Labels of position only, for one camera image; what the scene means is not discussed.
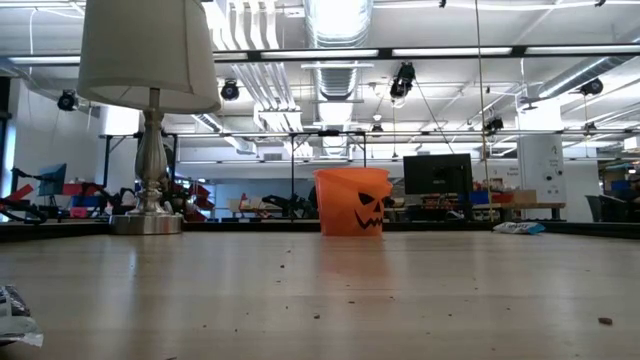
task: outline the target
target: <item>silver lamp base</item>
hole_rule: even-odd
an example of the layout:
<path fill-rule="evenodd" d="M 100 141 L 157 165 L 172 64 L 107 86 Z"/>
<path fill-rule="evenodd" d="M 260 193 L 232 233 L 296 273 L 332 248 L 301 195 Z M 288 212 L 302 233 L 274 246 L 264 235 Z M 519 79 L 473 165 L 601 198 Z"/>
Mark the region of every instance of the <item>silver lamp base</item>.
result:
<path fill-rule="evenodd" d="M 180 215 L 114 215 L 109 221 L 116 235 L 168 235 L 182 232 Z"/>

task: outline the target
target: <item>lampshade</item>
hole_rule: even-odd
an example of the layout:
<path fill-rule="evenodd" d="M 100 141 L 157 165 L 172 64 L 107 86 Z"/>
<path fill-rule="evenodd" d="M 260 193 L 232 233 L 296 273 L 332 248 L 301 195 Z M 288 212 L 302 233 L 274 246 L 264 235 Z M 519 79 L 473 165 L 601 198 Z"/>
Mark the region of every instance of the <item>lampshade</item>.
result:
<path fill-rule="evenodd" d="M 199 0 L 88 0 L 78 94 L 164 113 L 220 109 L 207 19 Z"/>

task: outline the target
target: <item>wooden table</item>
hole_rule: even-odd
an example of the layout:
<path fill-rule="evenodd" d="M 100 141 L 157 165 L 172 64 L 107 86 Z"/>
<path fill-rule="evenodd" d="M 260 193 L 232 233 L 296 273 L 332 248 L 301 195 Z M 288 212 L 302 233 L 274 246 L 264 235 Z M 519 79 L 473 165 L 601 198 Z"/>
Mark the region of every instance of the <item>wooden table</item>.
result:
<path fill-rule="evenodd" d="M 639 263 L 638 242 L 555 234 L 4 243 L 0 283 L 45 336 L 0 359 L 637 360 Z"/>
<path fill-rule="evenodd" d="M 560 209 L 564 209 L 565 203 L 498 203 L 491 207 L 498 210 L 500 221 L 511 221 L 514 210 L 551 209 L 551 219 L 560 220 Z M 473 210 L 489 210 L 489 204 L 474 205 Z"/>

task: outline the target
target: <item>black monitor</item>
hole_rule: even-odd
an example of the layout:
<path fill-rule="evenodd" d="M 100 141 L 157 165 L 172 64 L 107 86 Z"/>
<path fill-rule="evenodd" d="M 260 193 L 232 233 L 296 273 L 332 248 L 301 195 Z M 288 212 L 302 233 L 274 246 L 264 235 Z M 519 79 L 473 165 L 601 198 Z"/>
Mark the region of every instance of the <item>black monitor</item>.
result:
<path fill-rule="evenodd" d="M 40 169 L 40 187 L 38 196 L 62 195 L 64 179 L 67 175 L 67 164 L 49 166 Z"/>
<path fill-rule="evenodd" d="M 468 195 L 473 189 L 471 155 L 405 156 L 404 186 L 407 195 Z"/>

